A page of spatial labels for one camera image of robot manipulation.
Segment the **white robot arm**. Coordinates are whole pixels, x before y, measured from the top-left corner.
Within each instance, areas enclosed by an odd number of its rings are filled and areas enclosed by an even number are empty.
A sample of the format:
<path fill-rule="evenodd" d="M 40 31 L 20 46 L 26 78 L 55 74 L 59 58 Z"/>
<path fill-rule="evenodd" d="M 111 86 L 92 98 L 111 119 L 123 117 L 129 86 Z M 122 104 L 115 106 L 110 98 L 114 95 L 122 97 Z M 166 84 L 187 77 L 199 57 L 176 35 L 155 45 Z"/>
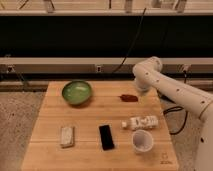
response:
<path fill-rule="evenodd" d="M 156 56 L 135 64 L 135 86 L 139 92 L 154 87 L 203 122 L 194 170 L 213 171 L 213 94 L 163 75 L 162 67 Z"/>

